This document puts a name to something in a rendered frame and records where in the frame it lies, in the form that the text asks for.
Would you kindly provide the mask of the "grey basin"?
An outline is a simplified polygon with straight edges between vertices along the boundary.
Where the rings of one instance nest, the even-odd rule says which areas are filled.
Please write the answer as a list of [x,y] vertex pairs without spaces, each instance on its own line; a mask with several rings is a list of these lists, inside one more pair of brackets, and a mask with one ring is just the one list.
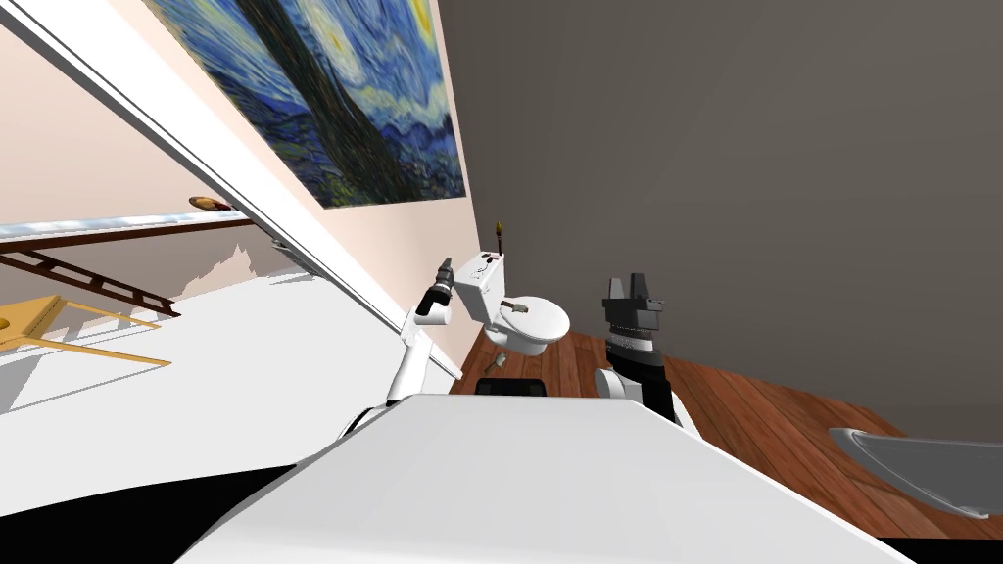
[[1003,515],[1003,444],[892,437],[832,428],[858,464],[924,505],[973,519]]

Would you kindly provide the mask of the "blue swirly night sky painting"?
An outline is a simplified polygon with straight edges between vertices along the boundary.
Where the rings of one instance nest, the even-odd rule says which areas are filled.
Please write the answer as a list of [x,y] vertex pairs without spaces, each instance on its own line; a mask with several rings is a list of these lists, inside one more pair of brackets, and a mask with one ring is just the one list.
[[326,209],[462,198],[430,0],[144,0]]

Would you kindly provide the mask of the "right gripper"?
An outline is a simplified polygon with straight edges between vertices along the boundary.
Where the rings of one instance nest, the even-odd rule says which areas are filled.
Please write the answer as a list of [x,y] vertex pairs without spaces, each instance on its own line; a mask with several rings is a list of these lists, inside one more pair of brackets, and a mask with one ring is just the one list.
[[610,298],[602,299],[605,322],[632,331],[657,331],[664,301],[649,298],[645,276],[634,272],[630,277],[630,298],[626,298],[620,278],[610,279]]

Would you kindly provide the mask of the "white toilet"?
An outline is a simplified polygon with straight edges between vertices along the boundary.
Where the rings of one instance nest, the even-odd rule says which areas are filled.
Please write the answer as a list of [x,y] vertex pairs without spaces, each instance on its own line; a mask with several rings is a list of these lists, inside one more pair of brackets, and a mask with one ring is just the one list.
[[499,253],[480,252],[468,260],[454,274],[454,291],[470,318],[508,351],[540,355],[570,329],[567,313],[553,302],[506,294],[505,257]]

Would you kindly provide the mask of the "yellow wooden table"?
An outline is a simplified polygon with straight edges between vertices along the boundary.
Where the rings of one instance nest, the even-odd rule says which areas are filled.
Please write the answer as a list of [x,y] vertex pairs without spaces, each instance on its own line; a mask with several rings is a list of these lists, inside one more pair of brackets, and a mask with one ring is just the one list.
[[36,346],[76,353],[88,353],[103,357],[119,358],[159,366],[170,365],[170,361],[168,360],[122,352],[99,350],[69,344],[69,342],[58,342],[43,339],[43,335],[48,331],[50,325],[68,306],[98,313],[102,316],[109,316],[119,320],[124,320],[131,324],[143,325],[153,329],[159,328],[159,325],[154,323],[119,315],[110,311],[90,307],[88,305],[82,305],[78,302],[69,301],[61,296],[52,295],[49,297],[0,306],[0,352],[13,351],[23,346]]

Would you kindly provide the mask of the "white door leaf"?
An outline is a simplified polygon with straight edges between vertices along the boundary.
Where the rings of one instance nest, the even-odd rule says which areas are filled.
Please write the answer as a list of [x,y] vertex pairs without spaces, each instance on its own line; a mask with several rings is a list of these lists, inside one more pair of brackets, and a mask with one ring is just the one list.
[[322,208],[142,0],[0,0],[0,15],[393,330],[443,259],[477,250],[470,197]]

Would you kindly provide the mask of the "brown wooden rack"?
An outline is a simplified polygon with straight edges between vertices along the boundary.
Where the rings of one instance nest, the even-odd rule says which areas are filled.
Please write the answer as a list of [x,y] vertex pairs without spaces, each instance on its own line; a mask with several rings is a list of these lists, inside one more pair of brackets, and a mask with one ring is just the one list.
[[75,266],[65,260],[52,258],[44,255],[42,252],[47,249],[249,226],[253,223],[249,218],[219,217],[210,214],[205,222],[169,222],[112,230],[71,231],[68,234],[55,234],[42,237],[32,235],[23,238],[5,238],[0,240],[0,264],[125,302],[132,306],[148,309],[170,317],[177,317],[179,313],[172,309],[173,301],[165,297]]

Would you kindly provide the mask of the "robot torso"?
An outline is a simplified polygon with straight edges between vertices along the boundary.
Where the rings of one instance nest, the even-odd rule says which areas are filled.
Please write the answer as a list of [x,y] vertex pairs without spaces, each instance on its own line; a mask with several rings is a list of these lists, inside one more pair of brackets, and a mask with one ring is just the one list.
[[626,399],[414,395],[177,564],[913,564]]

